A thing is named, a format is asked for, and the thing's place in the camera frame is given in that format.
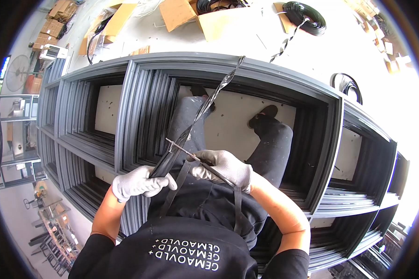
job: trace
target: worker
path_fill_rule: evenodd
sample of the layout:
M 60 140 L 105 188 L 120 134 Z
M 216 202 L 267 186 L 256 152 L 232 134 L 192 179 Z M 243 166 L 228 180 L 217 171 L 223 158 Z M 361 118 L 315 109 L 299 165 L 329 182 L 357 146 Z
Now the worker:
M 192 93 L 194 96 L 178 101 L 168 134 L 172 140 L 192 124 L 208 97 L 200 86 L 193 86 Z M 215 109 L 209 109 L 194 126 L 184 148 L 210 162 L 242 190 L 241 210 L 246 221 L 239 224 L 240 234 L 234 232 L 233 188 L 198 162 L 193 162 L 195 166 L 167 214 L 159 216 L 168 192 L 177 189 L 177 170 L 190 160 L 182 152 L 166 177 L 150 179 L 152 166 L 140 166 L 115 177 L 69 278 L 257 278 L 257 263 L 249 250 L 268 215 L 282 239 L 262 278 L 307 278 L 309 222 L 277 188 L 290 154 L 291 128 L 274 119 L 274 105 L 254 115 L 247 125 L 260 142 L 251 157 L 241 162 L 228 151 L 205 150 L 203 123 Z M 151 198 L 147 221 L 116 246 L 124 206 L 136 195 Z

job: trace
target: gloved hand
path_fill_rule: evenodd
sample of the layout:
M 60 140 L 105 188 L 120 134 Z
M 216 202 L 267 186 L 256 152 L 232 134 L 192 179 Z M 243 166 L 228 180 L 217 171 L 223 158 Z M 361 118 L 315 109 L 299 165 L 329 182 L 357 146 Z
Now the gloved hand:
M 177 189 L 177 183 L 170 174 L 166 177 L 149 179 L 153 166 L 140 166 L 128 174 L 117 176 L 112 183 L 112 191 L 119 202 L 127 202 L 130 196 L 143 194 L 152 197 L 161 189 L 168 186 L 171 190 Z
M 239 161 L 233 154 L 229 153 L 226 150 L 202 150 L 194 153 L 194 155 L 204 160 L 209 165 L 213 165 L 213 169 L 218 171 L 230 182 L 233 182 L 237 187 L 240 187 L 242 191 L 250 193 L 251 190 L 251 177 L 253 168 L 251 165 L 247 165 Z M 218 178 L 215 174 L 205 169 L 203 166 L 193 167 L 191 170 L 193 176 L 197 179 L 207 179 L 211 180 L 214 183 L 223 183 L 223 181 Z

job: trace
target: coil of black cable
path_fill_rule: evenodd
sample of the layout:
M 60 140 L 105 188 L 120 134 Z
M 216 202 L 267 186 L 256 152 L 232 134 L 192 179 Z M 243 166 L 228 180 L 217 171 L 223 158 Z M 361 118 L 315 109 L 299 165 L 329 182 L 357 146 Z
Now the coil of black cable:
M 362 93 L 360 92 L 360 89 L 358 88 L 357 82 L 356 82 L 356 81 L 352 78 L 352 76 L 350 76 L 350 75 L 348 75 L 348 74 L 345 74 L 345 73 L 336 73 L 336 74 L 334 74 L 334 75 L 332 76 L 332 87 L 336 88 L 336 87 L 335 87 L 335 77 L 336 77 L 337 75 L 343 75 L 343 76 L 346 76 L 346 77 L 348 77 L 348 78 L 350 78 L 350 79 L 351 79 L 350 81 L 348 81 L 348 82 L 344 85 L 344 87 L 343 87 L 343 89 L 341 90 L 341 92 L 342 92 L 343 94 L 345 94 L 345 95 L 348 95 L 349 90 L 350 90 L 350 89 L 352 89 L 352 90 L 355 92 L 355 94 L 357 95 L 357 102 L 358 102 L 359 104 L 362 104 L 362 105 L 363 105 L 363 97 L 362 97 Z
M 229 8 L 243 8 L 243 7 L 246 7 L 245 3 L 247 3 L 246 1 L 241 1 L 241 0 L 228 0 L 228 1 L 224 1 L 224 6 L 219 5 L 214 8 L 211 8 L 211 5 L 217 2 L 220 2 L 220 0 L 197 0 L 197 4 L 196 4 L 197 13 L 199 15 L 203 15 L 206 13 L 226 10 Z
M 282 6 L 282 9 L 287 12 L 285 15 L 296 26 L 300 25 L 302 21 L 308 17 L 310 20 L 306 21 L 301 29 L 313 36 L 321 36 L 326 30 L 326 21 L 323 16 L 314 8 L 300 2 L 287 2 Z

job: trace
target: black shoe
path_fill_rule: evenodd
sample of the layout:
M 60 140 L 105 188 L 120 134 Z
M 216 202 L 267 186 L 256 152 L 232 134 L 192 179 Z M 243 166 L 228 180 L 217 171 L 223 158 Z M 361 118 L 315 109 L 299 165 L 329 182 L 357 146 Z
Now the black shoe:
M 191 93 L 193 94 L 193 96 L 199 96 L 199 97 L 202 97 L 204 95 L 208 95 L 205 88 L 203 88 L 203 86 L 201 86 L 201 85 L 191 86 Z M 214 103 L 212 103 L 211 106 L 209 107 L 209 111 L 211 111 L 213 113 L 215 110 L 216 110 L 216 105 Z
M 271 104 L 271 105 L 266 106 L 265 108 L 263 108 L 263 110 L 261 110 L 261 112 L 260 112 L 260 113 L 261 113 L 261 114 L 264 114 L 264 115 L 267 115 L 267 116 L 269 116 L 269 117 L 271 117 L 271 118 L 275 118 L 275 116 L 278 114 L 278 108 L 277 108 L 275 105 Z M 258 115 L 259 115 L 260 113 L 257 113 L 255 116 L 253 116 L 253 118 L 252 118 L 252 119 L 250 119 L 250 120 L 247 122 L 247 126 L 248 126 L 250 129 L 254 129 L 254 128 L 253 128 L 253 126 L 255 126 L 255 125 L 256 125 L 257 120 L 258 120 Z

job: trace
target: leg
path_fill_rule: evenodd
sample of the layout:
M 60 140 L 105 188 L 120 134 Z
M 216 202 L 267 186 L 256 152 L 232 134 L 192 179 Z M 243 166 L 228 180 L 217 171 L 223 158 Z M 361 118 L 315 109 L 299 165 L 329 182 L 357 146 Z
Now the leg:
M 176 140 L 183 131 L 191 126 L 196 117 L 197 110 L 205 100 L 205 97 L 193 96 L 184 97 L 178 101 L 168 132 L 169 139 L 173 141 Z M 210 115 L 210 110 L 208 110 L 194 126 L 190 134 L 190 139 L 184 144 L 183 148 L 185 150 L 193 153 L 205 149 L 205 134 L 203 123 L 208 115 Z M 176 163 L 174 164 L 174 169 L 176 166 L 180 169 L 185 159 L 186 154 L 181 152 L 178 159 L 176 160 Z
M 289 160 L 293 131 L 273 117 L 257 114 L 255 118 L 252 128 L 260 143 L 246 163 L 278 188 Z

